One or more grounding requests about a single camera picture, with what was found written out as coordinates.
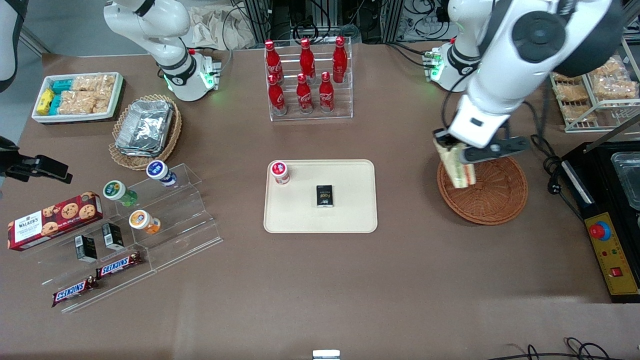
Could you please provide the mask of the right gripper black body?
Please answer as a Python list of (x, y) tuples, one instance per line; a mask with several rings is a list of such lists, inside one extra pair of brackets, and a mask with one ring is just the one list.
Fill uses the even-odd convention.
[(22, 155), (19, 147), (7, 137), (0, 137), (0, 175), (4, 178), (13, 178), (20, 182), (28, 182), (30, 177), (35, 177), (34, 157)]

